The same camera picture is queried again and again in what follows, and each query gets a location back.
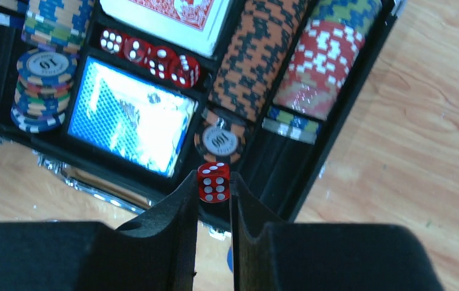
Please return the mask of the red die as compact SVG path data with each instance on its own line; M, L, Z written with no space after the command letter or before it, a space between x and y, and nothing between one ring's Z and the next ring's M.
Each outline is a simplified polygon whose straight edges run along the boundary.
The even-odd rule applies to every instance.
M230 167L225 162L207 162L199 166L197 180L201 201L213 204L230 198Z

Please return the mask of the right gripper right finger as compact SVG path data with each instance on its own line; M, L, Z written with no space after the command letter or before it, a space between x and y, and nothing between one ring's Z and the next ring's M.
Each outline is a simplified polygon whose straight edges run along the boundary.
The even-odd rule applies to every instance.
M442 290L418 238L406 227L293 223L232 173L236 290Z

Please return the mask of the blue card deck box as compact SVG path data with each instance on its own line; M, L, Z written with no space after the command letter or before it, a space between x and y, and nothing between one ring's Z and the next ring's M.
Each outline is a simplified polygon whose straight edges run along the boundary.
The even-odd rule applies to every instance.
M87 57L67 134L171 177L198 103Z

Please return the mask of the black poker set case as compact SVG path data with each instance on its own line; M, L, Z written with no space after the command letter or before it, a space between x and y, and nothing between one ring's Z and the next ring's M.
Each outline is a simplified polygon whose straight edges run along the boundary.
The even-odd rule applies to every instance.
M101 114L92 121L82 117L85 107L69 110L61 130L26 133L8 118L15 94L16 58L29 49L14 28L0 25L0 136L39 152L44 166L64 183L98 199L141 213L162 200L187 173L207 159L229 162L251 193L282 219L293 221L364 85L405 1L236 1L223 32L223 43L213 61L202 59L200 84L185 91L199 107L184 138L178 165L170 178L161 178L106 150L72 136L73 125L105 133L125 117L124 128L141 119L136 110L120 105L99 88ZM290 76L295 58L307 69L325 65L310 55L305 42L318 32L329 42L340 23L323 16L341 6L349 10L345 23L372 23L351 68L340 82L339 94L326 102L313 100L317 114L287 111L273 102L293 88Z

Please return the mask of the blue small blind button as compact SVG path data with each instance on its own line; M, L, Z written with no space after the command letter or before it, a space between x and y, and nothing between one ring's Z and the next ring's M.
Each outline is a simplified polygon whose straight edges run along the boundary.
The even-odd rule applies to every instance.
M227 261L227 265L228 265L229 270L233 273L233 250L232 250L232 246L230 246L228 251L227 251L226 261Z

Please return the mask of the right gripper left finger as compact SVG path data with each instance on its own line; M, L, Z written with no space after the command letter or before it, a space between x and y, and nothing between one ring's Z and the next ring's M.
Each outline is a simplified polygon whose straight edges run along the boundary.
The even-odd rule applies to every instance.
M0 290L191 290L198 201L191 172L116 229L98 221L0 222Z

